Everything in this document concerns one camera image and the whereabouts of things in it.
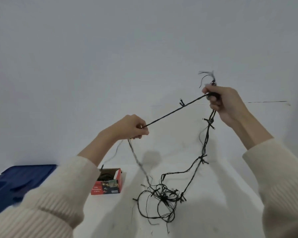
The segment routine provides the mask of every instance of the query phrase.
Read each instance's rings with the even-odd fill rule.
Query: person's right hand
[[[234,124],[250,115],[250,112],[246,108],[238,92],[233,88],[207,84],[202,89],[202,92],[204,94],[216,92],[221,95],[220,100],[216,100],[214,96],[209,96],[207,99],[210,101],[211,109],[216,110],[219,113],[221,120],[229,127],[233,127]]]

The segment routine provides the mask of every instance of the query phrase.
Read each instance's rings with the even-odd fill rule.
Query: red cardboard box
[[[120,193],[123,185],[121,173],[122,171],[120,168],[103,169],[100,173],[100,176],[103,174],[109,174],[114,176],[114,179],[109,181],[96,181],[94,187],[91,190],[91,195]]]

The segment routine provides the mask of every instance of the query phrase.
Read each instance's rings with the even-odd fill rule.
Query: sweater sleeve
[[[83,221],[83,207],[100,172],[83,157],[58,167],[22,203],[0,213],[0,238],[68,238]]]
[[[266,237],[298,237],[298,158],[271,139],[248,150],[243,159],[259,184]]]

